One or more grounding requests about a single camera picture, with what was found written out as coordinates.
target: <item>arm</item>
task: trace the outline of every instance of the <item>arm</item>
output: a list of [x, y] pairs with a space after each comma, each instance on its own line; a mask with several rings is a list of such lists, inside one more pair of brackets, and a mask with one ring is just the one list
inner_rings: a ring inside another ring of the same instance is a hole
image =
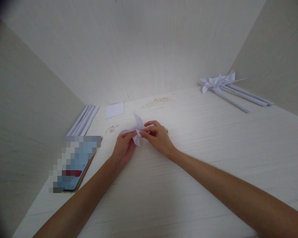
[[72, 196], [34, 235], [38, 237], [77, 237], [90, 215], [119, 172], [129, 161], [136, 132], [118, 136], [111, 157], [96, 174]]
[[178, 151], [163, 126], [142, 132], [159, 152], [183, 168], [246, 224], [264, 237], [298, 237], [298, 211], [263, 190]]

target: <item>folded paper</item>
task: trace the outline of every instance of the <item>folded paper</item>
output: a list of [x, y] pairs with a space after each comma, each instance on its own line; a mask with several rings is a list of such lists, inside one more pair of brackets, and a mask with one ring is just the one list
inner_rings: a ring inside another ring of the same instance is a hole
[[249, 113], [250, 110], [243, 106], [242, 104], [236, 102], [235, 100], [227, 97], [223, 91], [229, 92], [233, 95], [239, 96], [241, 98], [244, 98], [248, 101], [251, 101], [257, 105], [260, 106], [271, 106], [273, 105], [272, 102], [265, 100], [259, 96], [256, 96], [244, 89], [241, 89], [232, 83], [240, 81], [240, 80], [235, 80], [235, 71], [231, 70], [230, 73], [226, 76], [218, 75], [216, 78], [202, 78], [200, 79], [202, 82], [204, 82], [204, 85], [201, 87], [201, 91], [203, 94], [210, 88], [215, 92], [217, 95], [219, 95], [221, 98], [227, 100], [234, 106], [238, 107], [242, 111]]
[[133, 114], [135, 116], [136, 124], [128, 128], [127, 130], [123, 130], [122, 132], [119, 133], [119, 135], [136, 131], [137, 135], [135, 135], [132, 139], [135, 142], [135, 145], [140, 146], [140, 137], [141, 137], [140, 131], [143, 131], [146, 127], [143, 125], [142, 119], [136, 113], [133, 113]]

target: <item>white table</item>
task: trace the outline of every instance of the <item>white table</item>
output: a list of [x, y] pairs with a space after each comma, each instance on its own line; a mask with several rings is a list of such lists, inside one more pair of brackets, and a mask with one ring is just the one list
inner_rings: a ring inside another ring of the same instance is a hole
[[[298, 210], [298, 117], [243, 99], [246, 114], [199, 87], [126, 102], [125, 113], [104, 119], [101, 107], [87, 135], [104, 135], [84, 185], [111, 155], [118, 133], [158, 120], [175, 146], [267, 191]], [[72, 196], [48, 193], [48, 181], [14, 237], [32, 237]], [[198, 182], [141, 139], [131, 161], [108, 189], [79, 237], [248, 237], [255, 232]]]

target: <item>paper stick bundle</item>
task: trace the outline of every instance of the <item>paper stick bundle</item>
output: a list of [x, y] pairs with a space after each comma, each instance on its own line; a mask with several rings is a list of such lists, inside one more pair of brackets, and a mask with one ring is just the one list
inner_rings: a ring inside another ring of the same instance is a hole
[[84, 136], [92, 123], [99, 107], [88, 105], [85, 107], [73, 127], [67, 133], [67, 136]]
[[236, 102], [235, 100], [227, 97], [223, 91], [229, 92], [233, 95], [239, 96], [241, 98], [244, 98], [248, 101], [251, 101], [257, 105], [260, 105], [262, 107], [264, 106], [271, 106], [274, 105], [274, 103], [263, 99], [255, 94], [252, 94], [240, 87], [237, 87], [233, 85], [232, 83], [240, 81], [235, 80], [235, 71], [231, 70], [230, 73], [226, 76], [218, 75], [216, 78], [202, 78], [200, 79], [202, 82], [204, 82], [204, 86], [201, 87], [202, 93], [205, 94], [205, 92], [211, 88], [217, 95], [219, 95], [221, 98], [227, 100], [237, 108], [241, 109], [242, 111], [249, 113], [250, 110], [243, 106], [242, 104]]

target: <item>hand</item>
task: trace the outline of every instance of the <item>hand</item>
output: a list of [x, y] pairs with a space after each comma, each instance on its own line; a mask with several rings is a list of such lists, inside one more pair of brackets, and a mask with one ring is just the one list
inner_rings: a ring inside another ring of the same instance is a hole
[[122, 159], [127, 163], [136, 147], [134, 141], [132, 140], [132, 137], [135, 135], [137, 135], [136, 131], [119, 135], [117, 137], [112, 157]]
[[174, 151], [176, 151], [176, 148], [172, 144], [166, 129], [157, 121], [148, 121], [144, 124], [144, 126], [152, 124], [154, 124], [154, 126], [147, 127], [140, 132], [141, 137], [147, 139], [153, 147], [164, 156], [170, 156]]

